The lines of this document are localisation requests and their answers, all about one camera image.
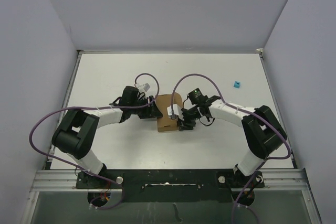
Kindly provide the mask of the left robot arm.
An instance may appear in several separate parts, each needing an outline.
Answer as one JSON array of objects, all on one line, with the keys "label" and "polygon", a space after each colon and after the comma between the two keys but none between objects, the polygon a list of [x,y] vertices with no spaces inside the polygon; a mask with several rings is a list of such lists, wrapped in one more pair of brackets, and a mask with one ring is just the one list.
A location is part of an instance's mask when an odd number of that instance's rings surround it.
[{"label": "left robot arm", "polygon": [[140,119],[159,119],[163,116],[155,103],[159,90],[155,96],[147,96],[148,89],[147,83],[127,86],[122,96],[105,109],[71,109],[66,112],[53,134],[52,144],[70,156],[88,174],[88,182],[93,187],[100,188],[107,181],[104,172],[106,166],[91,149],[97,129],[123,123],[132,115]]}]

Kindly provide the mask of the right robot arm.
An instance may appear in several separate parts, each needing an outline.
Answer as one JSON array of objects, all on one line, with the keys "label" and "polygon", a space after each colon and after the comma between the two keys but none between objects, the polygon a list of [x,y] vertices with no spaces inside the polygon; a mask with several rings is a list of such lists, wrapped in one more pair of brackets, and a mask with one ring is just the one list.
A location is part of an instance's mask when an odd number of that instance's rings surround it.
[{"label": "right robot arm", "polygon": [[170,117],[177,117],[179,130],[193,130],[196,121],[205,117],[207,120],[224,120],[244,131],[248,151],[235,166],[234,182],[244,187],[252,181],[252,174],[287,140],[287,135],[268,106],[250,108],[224,102],[220,96],[208,97],[200,89],[187,95],[192,107],[185,109],[177,104],[167,108]]}]

